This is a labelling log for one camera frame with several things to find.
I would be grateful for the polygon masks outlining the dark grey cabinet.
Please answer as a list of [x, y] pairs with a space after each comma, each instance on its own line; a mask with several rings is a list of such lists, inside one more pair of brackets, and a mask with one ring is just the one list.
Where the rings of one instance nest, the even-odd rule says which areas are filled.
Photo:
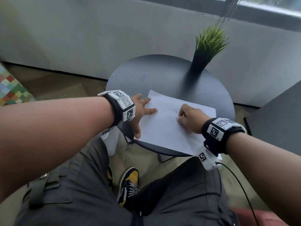
[[251, 136], [301, 156], [301, 81], [243, 120]]

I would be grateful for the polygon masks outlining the round black side table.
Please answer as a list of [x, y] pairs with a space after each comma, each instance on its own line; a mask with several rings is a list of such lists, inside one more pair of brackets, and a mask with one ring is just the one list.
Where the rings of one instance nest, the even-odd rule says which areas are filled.
[[106, 91], [122, 90], [147, 96], [150, 90], [208, 106], [219, 118], [235, 119], [234, 104], [224, 85], [209, 71], [190, 70], [191, 61], [169, 55], [145, 55], [120, 65], [110, 76]]

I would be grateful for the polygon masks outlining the person's right forearm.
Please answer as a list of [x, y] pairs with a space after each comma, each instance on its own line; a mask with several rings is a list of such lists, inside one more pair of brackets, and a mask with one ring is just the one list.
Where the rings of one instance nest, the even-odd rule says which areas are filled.
[[289, 226], [301, 226], [301, 156], [244, 133], [226, 149], [258, 196]]

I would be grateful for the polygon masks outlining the colourful checkered rug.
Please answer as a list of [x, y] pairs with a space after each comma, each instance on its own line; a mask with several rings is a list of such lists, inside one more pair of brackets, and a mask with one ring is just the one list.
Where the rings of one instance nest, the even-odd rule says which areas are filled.
[[0, 107], [33, 101], [33, 95], [0, 63]]

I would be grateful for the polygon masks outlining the white paper sheet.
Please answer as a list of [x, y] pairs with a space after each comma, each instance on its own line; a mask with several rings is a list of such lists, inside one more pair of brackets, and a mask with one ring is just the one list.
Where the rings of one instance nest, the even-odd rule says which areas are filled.
[[210, 118], [216, 117], [212, 107], [199, 105], [149, 91], [151, 101], [146, 108], [157, 108], [158, 112], [144, 116], [140, 122], [141, 138], [139, 141], [171, 149], [191, 156], [198, 156], [205, 149], [204, 137], [195, 134], [178, 123], [178, 113], [183, 104], [202, 110]]

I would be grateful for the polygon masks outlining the green artificial grass plant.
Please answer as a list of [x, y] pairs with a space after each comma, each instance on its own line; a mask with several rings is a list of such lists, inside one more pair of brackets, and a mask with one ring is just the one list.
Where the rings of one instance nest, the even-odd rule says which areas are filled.
[[207, 65], [218, 53], [229, 44], [229, 38], [225, 35], [225, 28], [221, 29], [217, 24], [208, 26], [196, 35], [196, 46], [193, 63]]

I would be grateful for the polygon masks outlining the black plant pot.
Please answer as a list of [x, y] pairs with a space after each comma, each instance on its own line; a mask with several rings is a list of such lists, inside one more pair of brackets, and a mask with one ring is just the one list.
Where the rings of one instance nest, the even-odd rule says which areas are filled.
[[195, 51], [189, 68], [189, 73], [200, 75], [212, 59], [213, 57], [205, 52]]

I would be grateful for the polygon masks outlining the yellow black sneaker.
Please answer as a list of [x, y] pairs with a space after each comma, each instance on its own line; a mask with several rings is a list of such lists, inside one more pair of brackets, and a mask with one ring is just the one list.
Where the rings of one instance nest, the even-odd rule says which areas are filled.
[[135, 167], [129, 167], [121, 176], [117, 202], [121, 207], [130, 205], [131, 199], [139, 192], [140, 175]]

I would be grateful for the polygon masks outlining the person's left hand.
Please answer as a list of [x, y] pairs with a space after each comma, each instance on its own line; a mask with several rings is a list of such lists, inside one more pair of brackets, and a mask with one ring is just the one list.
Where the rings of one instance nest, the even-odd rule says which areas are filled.
[[145, 105], [139, 104], [139, 99], [142, 99], [141, 94], [137, 94], [131, 99], [135, 104], [135, 117], [132, 120], [140, 121], [145, 115], [153, 115], [158, 112], [157, 108], [145, 108]]

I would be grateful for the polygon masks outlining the grey trousers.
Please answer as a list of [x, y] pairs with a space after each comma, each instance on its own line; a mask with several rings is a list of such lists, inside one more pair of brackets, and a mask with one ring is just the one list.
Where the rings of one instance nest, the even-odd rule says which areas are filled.
[[95, 138], [68, 160], [54, 184], [47, 182], [40, 205], [25, 194], [13, 226], [239, 226], [218, 169], [207, 171], [192, 157], [146, 185], [123, 206], [108, 184], [109, 156]]

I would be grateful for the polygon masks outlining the person's right hand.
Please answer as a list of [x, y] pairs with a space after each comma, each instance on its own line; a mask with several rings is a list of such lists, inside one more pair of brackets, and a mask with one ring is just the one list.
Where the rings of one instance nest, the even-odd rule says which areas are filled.
[[206, 115], [202, 110], [193, 108], [187, 104], [183, 104], [179, 111], [179, 116], [186, 116], [191, 119], [190, 122], [190, 129], [189, 131], [201, 134], [201, 130], [203, 125], [206, 121], [210, 120], [211, 118]]

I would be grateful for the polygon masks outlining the person's left forearm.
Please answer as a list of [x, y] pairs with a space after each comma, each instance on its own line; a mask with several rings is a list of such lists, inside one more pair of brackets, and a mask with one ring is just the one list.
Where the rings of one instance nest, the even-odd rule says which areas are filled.
[[104, 97], [28, 102], [0, 108], [0, 203], [78, 153], [109, 128]]

